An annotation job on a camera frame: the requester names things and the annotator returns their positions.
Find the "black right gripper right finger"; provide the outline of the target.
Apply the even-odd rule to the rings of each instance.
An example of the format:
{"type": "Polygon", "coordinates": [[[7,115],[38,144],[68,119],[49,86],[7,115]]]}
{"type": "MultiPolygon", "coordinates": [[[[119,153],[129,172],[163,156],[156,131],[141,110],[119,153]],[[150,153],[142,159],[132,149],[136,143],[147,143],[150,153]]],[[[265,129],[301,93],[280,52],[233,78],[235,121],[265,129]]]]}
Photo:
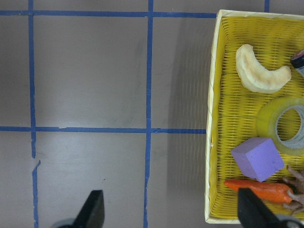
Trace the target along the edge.
{"type": "Polygon", "coordinates": [[[238,190],[237,212],[243,228],[284,227],[284,223],[249,188],[238,190]]]}

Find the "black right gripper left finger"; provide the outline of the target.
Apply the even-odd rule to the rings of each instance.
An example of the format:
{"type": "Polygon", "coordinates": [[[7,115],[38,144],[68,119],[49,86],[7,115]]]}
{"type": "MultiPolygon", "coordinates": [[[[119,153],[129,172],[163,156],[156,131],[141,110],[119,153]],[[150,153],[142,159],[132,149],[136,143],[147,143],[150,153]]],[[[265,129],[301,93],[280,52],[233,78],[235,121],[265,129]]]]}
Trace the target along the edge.
{"type": "Polygon", "coordinates": [[[72,226],[74,228],[102,228],[104,219],[105,205],[103,191],[93,190],[90,192],[72,226]]]}

